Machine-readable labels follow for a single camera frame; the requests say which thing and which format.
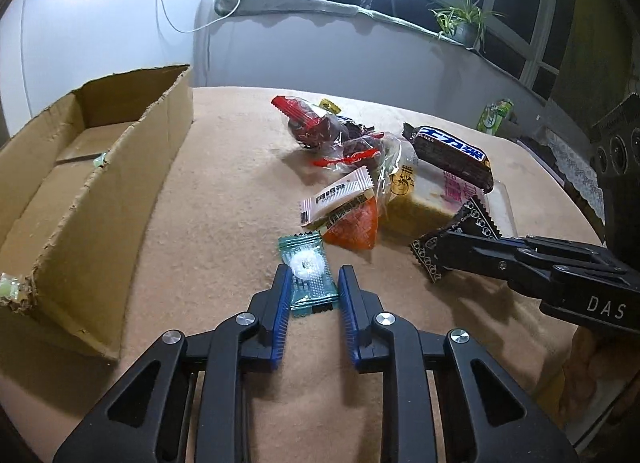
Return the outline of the brown cardboard box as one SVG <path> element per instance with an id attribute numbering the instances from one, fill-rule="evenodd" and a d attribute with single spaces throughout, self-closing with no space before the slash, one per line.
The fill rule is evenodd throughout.
<path id="1" fill-rule="evenodd" d="M 191 69 L 173 64 L 90 81 L 2 147 L 3 322 L 119 357 L 146 225 L 192 121 Z"/>

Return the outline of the potted spider plant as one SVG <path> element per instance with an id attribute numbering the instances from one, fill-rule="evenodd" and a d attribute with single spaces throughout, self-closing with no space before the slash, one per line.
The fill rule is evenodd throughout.
<path id="1" fill-rule="evenodd" d="M 481 8 L 480 0 L 458 0 L 457 5 L 431 8 L 430 12 L 441 38 L 449 38 L 466 49 L 475 50 L 485 48 L 487 20 L 506 18 L 503 12 Z"/>

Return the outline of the black patterned snack packet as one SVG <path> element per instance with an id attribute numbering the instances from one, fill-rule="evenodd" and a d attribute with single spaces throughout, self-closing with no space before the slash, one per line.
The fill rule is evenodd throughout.
<path id="1" fill-rule="evenodd" d="M 458 235 L 461 235 L 463 241 L 469 238 L 487 240 L 502 238 L 500 229 L 480 198 L 470 197 L 446 225 L 421 235 L 409 245 L 413 256 L 425 270 L 431 283 L 437 283 L 450 272 L 450 269 L 440 261 L 438 257 L 440 253 L 452 249 L 455 261 L 463 256 L 462 247 L 457 246 Z"/>

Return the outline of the red clear snack packet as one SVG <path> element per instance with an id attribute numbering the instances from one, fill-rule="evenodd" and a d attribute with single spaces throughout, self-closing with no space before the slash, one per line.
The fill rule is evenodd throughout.
<path id="1" fill-rule="evenodd" d="M 332 172 L 349 173 L 365 166 L 370 174 L 375 173 L 385 158 L 385 134 L 375 132 L 339 144 L 333 142 L 311 161 L 316 168 Z"/>

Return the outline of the green mint candy packet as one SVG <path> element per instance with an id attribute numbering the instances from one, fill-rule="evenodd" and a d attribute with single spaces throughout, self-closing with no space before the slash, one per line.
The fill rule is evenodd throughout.
<path id="1" fill-rule="evenodd" d="M 278 249 L 283 263 L 293 274 L 292 315 L 305 317 L 333 309 L 338 302 L 338 292 L 320 233 L 311 231 L 281 237 Z"/>

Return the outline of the white lace cloth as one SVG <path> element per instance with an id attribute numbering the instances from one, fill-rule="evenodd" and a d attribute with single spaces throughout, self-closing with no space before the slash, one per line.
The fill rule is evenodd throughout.
<path id="1" fill-rule="evenodd" d="M 598 185 L 596 171 L 550 128 L 544 130 L 544 137 L 546 137 L 547 145 L 555 157 L 560 172 L 588 203 L 599 220 L 605 223 L 603 192 Z"/>

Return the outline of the grey windowsill cloth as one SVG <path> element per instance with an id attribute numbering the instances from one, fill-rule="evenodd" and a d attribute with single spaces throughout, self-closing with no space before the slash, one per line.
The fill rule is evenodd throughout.
<path id="1" fill-rule="evenodd" d="M 333 18 L 356 18 L 363 16 L 372 21 L 394 24 L 413 32 L 429 35 L 432 38 L 463 46 L 467 50 L 477 50 L 477 41 L 466 44 L 457 38 L 450 38 L 444 32 L 426 30 L 417 24 L 385 15 L 382 12 L 361 8 L 352 4 L 330 2 L 326 0 L 213 0 L 213 10 L 218 16 L 265 16 L 265 15 L 317 15 Z"/>

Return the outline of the packaged sliced bread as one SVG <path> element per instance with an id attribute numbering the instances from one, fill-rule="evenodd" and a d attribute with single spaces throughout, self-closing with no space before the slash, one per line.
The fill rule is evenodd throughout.
<path id="1" fill-rule="evenodd" d="M 488 194 L 418 158 L 405 138 L 386 134 L 378 168 L 378 222 L 396 238 L 413 240 L 447 225 L 463 203 L 478 197 L 506 237 L 516 235 L 508 191 L 497 182 Z"/>

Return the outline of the green white bag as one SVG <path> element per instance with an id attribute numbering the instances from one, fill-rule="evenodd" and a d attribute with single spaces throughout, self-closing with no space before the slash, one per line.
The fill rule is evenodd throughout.
<path id="1" fill-rule="evenodd" d="M 509 119 L 512 109 L 513 102 L 510 99 L 502 98 L 496 102 L 491 102 L 480 113 L 480 118 L 476 124 L 477 131 L 496 136 L 501 123 Z"/>

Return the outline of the red clear date packet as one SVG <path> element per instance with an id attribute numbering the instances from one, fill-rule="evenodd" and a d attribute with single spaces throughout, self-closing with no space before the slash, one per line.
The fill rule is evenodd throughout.
<path id="1" fill-rule="evenodd" d="M 346 125 L 337 116 L 305 99 L 279 95 L 272 98 L 271 105 L 288 119 L 288 130 L 305 148 L 320 149 L 349 138 Z"/>

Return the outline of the small yellow candy packet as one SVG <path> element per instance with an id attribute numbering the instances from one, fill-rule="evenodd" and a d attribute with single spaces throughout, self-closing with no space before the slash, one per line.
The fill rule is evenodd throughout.
<path id="1" fill-rule="evenodd" d="M 326 98 L 320 100 L 319 107 L 326 110 L 326 112 L 334 114 L 334 116 L 338 116 L 342 111 L 338 105 L 335 105 L 334 102 Z"/>

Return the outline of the brown Snickers bar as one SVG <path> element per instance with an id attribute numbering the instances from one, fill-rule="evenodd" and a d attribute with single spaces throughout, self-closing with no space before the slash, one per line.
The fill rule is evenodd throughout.
<path id="1" fill-rule="evenodd" d="M 405 122 L 404 136 L 420 160 L 463 179 L 485 194 L 494 190 L 494 175 L 488 155 L 477 146 L 430 125 L 412 126 Z"/>

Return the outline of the orange quail egg packet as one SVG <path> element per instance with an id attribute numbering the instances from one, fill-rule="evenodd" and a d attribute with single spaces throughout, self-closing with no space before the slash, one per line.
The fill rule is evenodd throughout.
<path id="1" fill-rule="evenodd" d="M 378 205 L 375 198 L 349 210 L 333 225 L 326 222 L 320 235 L 324 242 L 349 251 L 373 249 L 378 235 Z"/>

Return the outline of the white biscuit packet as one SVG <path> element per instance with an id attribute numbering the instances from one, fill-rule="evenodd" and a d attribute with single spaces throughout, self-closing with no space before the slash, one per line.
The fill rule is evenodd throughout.
<path id="1" fill-rule="evenodd" d="M 359 197 L 370 198 L 374 194 L 374 183 L 367 166 L 338 179 L 323 188 L 313 197 L 299 202 L 299 221 L 303 227 L 320 222 L 332 211 Z"/>

